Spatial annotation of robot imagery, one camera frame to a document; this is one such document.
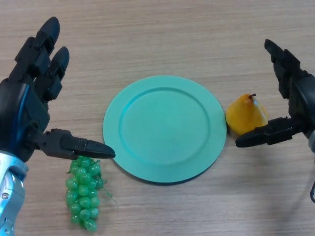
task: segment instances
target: pear stem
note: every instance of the pear stem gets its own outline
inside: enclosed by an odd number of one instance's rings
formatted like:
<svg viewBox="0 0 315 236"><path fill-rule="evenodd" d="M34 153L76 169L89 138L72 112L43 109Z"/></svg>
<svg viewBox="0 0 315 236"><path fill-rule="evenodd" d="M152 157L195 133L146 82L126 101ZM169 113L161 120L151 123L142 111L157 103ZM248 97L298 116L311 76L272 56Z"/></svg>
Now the pear stem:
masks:
<svg viewBox="0 0 315 236"><path fill-rule="evenodd" d="M256 93L253 93L252 95L249 95L248 97L249 98L256 97Z"/></svg>

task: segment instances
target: table surface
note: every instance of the table surface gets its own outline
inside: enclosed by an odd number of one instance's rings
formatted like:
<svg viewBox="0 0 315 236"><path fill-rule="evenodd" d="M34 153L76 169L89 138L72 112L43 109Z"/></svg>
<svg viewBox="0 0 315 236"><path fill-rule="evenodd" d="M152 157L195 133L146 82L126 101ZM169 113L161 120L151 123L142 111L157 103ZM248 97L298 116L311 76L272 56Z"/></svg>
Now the table surface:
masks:
<svg viewBox="0 0 315 236"><path fill-rule="evenodd" d="M264 40L288 48L315 70L313 0L0 0L0 77L29 36L51 16L70 63L63 90L50 103L49 129L103 142L104 113L125 86L156 74L190 78L226 109L257 93L270 118L287 115ZM69 222L65 179L70 162L35 152L17 236L83 236ZM303 135L274 146L235 147L228 138L215 165L176 186L152 186L102 161L107 188L98 232L107 236L308 236L315 205L309 190L314 155Z"/></svg>

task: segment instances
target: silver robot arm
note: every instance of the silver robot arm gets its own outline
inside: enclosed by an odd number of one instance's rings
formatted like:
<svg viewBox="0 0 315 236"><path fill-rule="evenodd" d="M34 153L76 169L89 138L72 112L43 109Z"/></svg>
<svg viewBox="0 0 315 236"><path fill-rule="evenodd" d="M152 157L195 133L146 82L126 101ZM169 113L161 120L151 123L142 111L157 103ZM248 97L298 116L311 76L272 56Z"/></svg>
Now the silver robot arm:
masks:
<svg viewBox="0 0 315 236"><path fill-rule="evenodd" d="M16 217L23 205L23 181L28 167L18 157L0 152L0 236L14 236Z"/></svg>

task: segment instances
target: bunch of grapes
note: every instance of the bunch of grapes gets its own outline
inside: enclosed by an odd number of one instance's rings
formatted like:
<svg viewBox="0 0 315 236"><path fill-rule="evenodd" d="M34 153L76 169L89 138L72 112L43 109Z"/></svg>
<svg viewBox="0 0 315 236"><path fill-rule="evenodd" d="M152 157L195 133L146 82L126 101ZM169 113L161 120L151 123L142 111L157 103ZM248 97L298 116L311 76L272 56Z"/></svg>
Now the bunch of grapes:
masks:
<svg viewBox="0 0 315 236"><path fill-rule="evenodd" d="M89 232L96 232L95 220L100 203L98 190L105 189L99 161L79 156L71 162L68 174L72 174L65 182L66 204L72 214L71 222L79 224Z"/></svg>

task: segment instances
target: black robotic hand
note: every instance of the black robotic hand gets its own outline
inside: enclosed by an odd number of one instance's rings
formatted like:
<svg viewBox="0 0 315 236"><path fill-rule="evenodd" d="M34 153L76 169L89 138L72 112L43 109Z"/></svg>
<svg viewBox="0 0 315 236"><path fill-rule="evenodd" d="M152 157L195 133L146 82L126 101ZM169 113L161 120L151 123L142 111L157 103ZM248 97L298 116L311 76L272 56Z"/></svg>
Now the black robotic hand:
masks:
<svg viewBox="0 0 315 236"><path fill-rule="evenodd" d="M114 158L107 145L76 138L69 131L45 132L50 116L48 102L59 95L69 51L62 47L50 61L60 32L56 17L50 18L30 37L15 58L17 62L8 78L0 83L0 151L29 160L35 149L48 156L76 159L78 155Z"/></svg>
<svg viewBox="0 0 315 236"><path fill-rule="evenodd" d="M236 146L272 145L303 132L309 139L311 150L315 151L315 77L300 68L300 61L290 51L282 50L271 40L266 39L265 49L271 55L279 92L289 100L288 113L291 118L270 120L266 126L241 135L236 140Z"/></svg>

